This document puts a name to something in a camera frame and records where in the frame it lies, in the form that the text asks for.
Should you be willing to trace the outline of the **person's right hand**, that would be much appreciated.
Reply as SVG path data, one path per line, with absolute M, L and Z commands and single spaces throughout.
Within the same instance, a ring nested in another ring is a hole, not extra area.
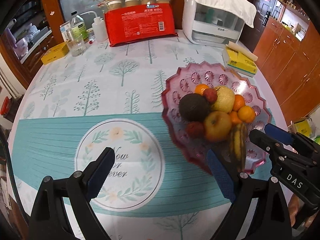
M 293 226 L 296 222 L 296 214 L 299 211 L 299 198 L 295 194 L 292 195 L 289 201 L 288 210 L 290 215 L 291 226 Z

